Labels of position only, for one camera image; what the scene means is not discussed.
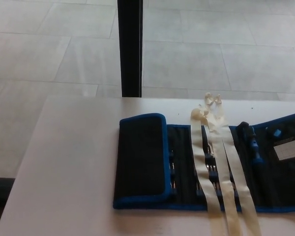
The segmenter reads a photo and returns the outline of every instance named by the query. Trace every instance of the white table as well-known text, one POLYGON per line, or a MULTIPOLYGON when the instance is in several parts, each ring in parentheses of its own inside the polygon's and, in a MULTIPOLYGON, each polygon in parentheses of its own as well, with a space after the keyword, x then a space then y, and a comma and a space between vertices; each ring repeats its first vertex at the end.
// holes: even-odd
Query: white table
MULTIPOLYGON (((112 208, 118 122, 162 113, 188 124, 198 100, 49 97, 0 221, 0 236, 209 236, 205 212, 112 208)), ((231 125, 295 113, 295 103, 224 101, 231 125)), ((259 214, 264 236, 295 236, 295 213, 259 214)))

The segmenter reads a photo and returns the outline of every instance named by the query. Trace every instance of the tiled floor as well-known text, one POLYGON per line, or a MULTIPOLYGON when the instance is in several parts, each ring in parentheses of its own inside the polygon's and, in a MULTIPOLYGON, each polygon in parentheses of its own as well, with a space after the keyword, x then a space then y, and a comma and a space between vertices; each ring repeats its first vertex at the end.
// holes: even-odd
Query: tiled floor
MULTIPOLYGON (((295 0, 144 0, 143 97, 295 100, 295 0)), ((0 0, 0 177, 49 94, 120 97, 116 0, 0 0)))

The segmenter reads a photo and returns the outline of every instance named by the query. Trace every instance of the tool roll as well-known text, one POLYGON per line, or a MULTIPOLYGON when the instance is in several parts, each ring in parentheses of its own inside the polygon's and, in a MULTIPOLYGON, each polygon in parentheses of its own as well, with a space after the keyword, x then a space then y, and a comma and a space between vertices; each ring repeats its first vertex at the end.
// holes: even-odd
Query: tool roll
MULTIPOLYGON (((202 125, 208 178, 223 210, 216 160, 202 125)), ((295 211, 295 114, 266 123, 230 126, 257 212, 295 211)), ((230 171, 237 211, 241 211, 230 171)), ((190 125, 161 114, 120 121, 113 207, 207 210, 193 157, 190 125)))

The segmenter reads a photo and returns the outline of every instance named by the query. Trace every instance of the black window frame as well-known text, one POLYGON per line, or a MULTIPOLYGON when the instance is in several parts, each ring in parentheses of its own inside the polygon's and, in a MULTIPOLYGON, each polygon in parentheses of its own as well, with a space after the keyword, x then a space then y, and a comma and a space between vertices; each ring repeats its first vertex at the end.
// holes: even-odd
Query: black window frame
POLYGON ((142 97, 143 0, 118 0, 121 91, 142 97))

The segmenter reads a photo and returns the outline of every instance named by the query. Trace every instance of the white label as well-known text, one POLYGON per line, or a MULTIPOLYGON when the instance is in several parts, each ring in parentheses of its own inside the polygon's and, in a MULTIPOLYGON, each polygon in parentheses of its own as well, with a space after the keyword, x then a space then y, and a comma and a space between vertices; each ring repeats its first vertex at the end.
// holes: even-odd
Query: white label
POLYGON ((279 160, 295 157, 295 140, 274 147, 279 160))

